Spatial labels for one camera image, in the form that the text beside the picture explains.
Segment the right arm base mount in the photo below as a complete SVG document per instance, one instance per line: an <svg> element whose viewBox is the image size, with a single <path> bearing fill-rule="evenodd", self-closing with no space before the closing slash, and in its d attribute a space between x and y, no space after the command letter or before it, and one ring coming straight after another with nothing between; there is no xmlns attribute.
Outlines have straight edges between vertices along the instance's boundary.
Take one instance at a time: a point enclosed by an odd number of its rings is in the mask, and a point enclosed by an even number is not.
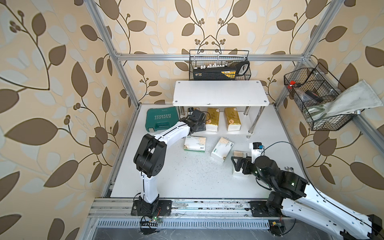
<svg viewBox="0 0 384 240"><path fill-rule="evenodd" d="M250 201L249 204L253 217L286 217L281 208L268 201Z"/></svg>

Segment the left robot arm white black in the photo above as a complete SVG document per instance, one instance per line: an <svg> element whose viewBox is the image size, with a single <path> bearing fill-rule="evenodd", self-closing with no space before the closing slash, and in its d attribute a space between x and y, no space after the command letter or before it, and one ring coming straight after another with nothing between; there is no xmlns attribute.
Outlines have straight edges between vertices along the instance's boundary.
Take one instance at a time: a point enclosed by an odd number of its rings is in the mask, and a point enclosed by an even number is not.
<svg viewBox="0 0 384 240"><path fill-rule="evenodd" d="M207 116L205 112L193 110L187 117L155 136L143 136L134 156L134 164L140 172L143 181L143 191L139 202L145 208L152 210L158 207L159 192L156 176L164 167L167 147L195 132L206 130Z"/></svg>

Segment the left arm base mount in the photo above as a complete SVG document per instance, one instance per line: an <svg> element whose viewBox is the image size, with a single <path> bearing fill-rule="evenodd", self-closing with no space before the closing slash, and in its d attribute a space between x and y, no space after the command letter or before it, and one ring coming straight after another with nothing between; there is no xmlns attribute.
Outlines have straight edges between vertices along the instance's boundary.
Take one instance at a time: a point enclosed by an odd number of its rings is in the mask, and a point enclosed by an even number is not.
<svg viewBox="0 0 384 240"><path fill-rule="evenodd" d="M135 200L131 210L131 216L170 216L172 211L171 200L155 200L152 204L148 204L142 199Z"/></svg>

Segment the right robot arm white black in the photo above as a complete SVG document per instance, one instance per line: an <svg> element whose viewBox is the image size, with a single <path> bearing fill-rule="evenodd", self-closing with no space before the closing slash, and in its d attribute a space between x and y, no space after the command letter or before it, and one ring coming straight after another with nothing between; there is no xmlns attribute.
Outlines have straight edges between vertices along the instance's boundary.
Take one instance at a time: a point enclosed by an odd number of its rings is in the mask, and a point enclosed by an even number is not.
<svg viewBox="0 0 384 240"><path fill-rule="evenodd" d="M281 214L320 229L338 240L382 240L382 219L360 214L327 197L308 180L281 170L266 156L231 158L236 170L255 176L270 191L266 207L270 215Z"/></svg>

